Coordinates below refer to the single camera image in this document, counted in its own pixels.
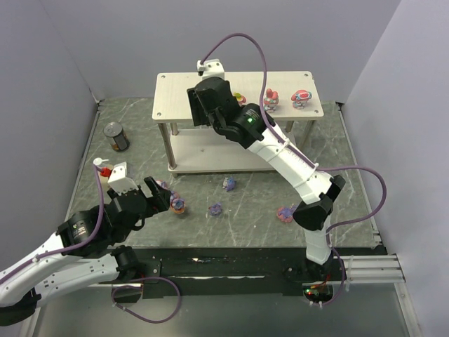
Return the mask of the pink toy yellow hat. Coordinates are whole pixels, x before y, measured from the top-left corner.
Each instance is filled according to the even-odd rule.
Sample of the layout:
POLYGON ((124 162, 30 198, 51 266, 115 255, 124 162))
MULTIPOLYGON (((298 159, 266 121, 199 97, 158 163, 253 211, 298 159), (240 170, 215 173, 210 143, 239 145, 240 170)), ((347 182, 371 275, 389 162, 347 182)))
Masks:
POLYGON ((244 106, 246 104, 246 97, 244 95, 241 95, 240 93, 235 92, 233 96, 236 98, 237 103, 240 107, 244 106))

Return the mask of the pink white toy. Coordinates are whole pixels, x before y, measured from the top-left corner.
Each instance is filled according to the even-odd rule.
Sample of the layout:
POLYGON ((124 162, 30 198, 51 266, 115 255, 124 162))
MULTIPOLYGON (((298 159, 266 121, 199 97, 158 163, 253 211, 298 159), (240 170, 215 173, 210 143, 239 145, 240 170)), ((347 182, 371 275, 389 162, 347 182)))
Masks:
POLYGON ((167 185, 167 183, 166 183, 166 181, 163 181, 163 180, 156 180, 156 183, 160 186, 160 187, 162 187, 162 188, 164 188, 164 189, 168 189, 168 185, 167 185))

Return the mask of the red bunny ear toy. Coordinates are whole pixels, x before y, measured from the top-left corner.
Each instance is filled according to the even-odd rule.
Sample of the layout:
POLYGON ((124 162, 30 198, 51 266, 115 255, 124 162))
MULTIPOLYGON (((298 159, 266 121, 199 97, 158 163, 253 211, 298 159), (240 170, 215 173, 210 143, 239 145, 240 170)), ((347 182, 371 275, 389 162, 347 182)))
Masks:
POLYGON ((279 94, 277 91, 273 91, 268 88, 265 91, 265 97, 263 100, 263 108, 265 112, 274 112, 279 103, 279 94))

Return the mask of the purple white toy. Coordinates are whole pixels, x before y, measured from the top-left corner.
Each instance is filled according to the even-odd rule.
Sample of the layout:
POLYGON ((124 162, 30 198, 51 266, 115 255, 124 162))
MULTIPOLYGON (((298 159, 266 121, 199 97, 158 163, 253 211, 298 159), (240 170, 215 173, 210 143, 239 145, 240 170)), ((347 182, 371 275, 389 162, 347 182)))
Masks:
POLYGON ((231 190, 233 190, 236 186, 236 181, 233 177, 225 177, 222 183, 222 188, 226 191, 229 192, 231 190))

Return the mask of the pink blue goggles toy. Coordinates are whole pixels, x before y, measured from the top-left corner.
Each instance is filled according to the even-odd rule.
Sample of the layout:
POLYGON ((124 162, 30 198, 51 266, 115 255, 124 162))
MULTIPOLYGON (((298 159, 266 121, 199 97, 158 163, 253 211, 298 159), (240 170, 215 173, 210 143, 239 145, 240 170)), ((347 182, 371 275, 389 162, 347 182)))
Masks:
POLYGON ((312 94, 310 91, 300 89, 291 96, 290 100, 292 101, 293 108, 302 110, 306 107, 311 97, 312 94))

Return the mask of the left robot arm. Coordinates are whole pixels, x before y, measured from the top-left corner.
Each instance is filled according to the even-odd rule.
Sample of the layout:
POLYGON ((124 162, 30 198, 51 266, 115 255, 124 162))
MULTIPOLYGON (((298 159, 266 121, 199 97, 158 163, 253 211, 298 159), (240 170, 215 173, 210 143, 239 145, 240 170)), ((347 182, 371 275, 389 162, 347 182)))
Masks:
POLYGON ((91 284, 129 282, 145 266, 124 245, 145 220, 170 208, 171 193, 146 177, 151 191, 140 187, 118 194, 108 190, 110 203, 78 211, 37 249, 1 271, 1 325, 17 324, 50 300, 91 284))

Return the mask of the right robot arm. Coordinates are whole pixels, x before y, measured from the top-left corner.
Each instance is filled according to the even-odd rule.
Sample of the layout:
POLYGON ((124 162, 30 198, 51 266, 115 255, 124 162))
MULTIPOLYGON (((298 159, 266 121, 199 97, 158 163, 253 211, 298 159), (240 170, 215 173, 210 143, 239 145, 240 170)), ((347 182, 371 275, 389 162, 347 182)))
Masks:
POLYGON ((332 256, 326 230, 344 178, 318 171, 262 106, 240 105, 228 81, 207 78, 187 89, 187 97, 194 125, 211 126, 218 135, 257 155, 299 194, 301 202, 293 211, 293 220, 304 230, 306 257, 326 265, 332 256))

